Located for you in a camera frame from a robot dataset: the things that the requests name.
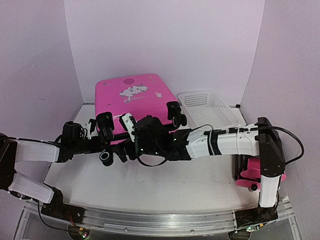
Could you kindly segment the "pink hard-shell suitcase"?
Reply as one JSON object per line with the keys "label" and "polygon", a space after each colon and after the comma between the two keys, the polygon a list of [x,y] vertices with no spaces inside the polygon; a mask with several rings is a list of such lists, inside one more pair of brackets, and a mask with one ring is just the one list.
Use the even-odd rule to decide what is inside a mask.
{"label": "pink hard-shell suitcase", "polygon": [[135,145],[126,129],[126,114],[131,114],[135,121],[148,115],[156,117],[170,132],[187,124],[177,98],[153,73],[99,81],[95,85],[94,104],[98,135],[108,143],[105,153],[100,155],[105,166],[113,163],[114,154],[123,163],[136,158]]}

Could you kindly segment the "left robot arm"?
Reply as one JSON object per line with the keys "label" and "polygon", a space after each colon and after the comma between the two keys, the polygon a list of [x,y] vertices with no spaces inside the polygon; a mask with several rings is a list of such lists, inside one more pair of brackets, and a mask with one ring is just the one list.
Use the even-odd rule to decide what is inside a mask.
{"label": "left robot arm", "polygon": [[98,135],[92,136],[97,127],[92,120],[88,128],[68,121],[62,134],[55,141],[0,135],[0,188],[20,198],[33,199],[47,205],[48,211],[57,219],[67,214],[62,192],[18,172],[18,162],[65,163],[75,155],[100,153],[114,139],[114,128],[105,124],[98,127]]}

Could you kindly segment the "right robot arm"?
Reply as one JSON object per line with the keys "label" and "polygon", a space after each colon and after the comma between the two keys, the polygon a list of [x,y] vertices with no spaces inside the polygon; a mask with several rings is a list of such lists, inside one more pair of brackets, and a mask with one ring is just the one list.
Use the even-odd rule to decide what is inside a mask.
{"label": "right robot arm", "polygon": [[[129,134],[134,159],[141,155],[161,156],[163,162],[192,160],[208,156],[247,155],[260,160],[260,194],[252,218],[262,222],[277,203],[278,189],[286,166],[304,156],[302,141],[289,130],[273,126],[265,117],[243,127],[225,129],[181,129],[169,132],[157,117],[148,115],[139,121],[127,113],[120,123]],[[278,132],[292,137],[301,153],[287,161]]]}

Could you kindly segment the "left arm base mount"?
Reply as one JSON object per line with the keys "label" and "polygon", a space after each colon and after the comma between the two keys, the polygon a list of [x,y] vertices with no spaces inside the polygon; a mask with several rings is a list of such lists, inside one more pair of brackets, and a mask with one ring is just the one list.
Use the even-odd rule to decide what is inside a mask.
{"label": "left arm base mount", "polygon": [[50,203],[42,205],[40,213],[55,219],[69,221],[71,224],[81,224],[85,209],[80,206],[65,204],[62,201],[52,200]]}

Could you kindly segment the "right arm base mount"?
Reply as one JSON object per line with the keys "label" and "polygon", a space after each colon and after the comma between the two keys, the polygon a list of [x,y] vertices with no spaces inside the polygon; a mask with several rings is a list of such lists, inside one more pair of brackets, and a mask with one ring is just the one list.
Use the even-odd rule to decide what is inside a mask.
{"label": "right arm base mount", "polygon": [[244,229],[259,224],[265,224],[278,219],[277,210],[274,207],[256,207],[235,212],[237,229]]}

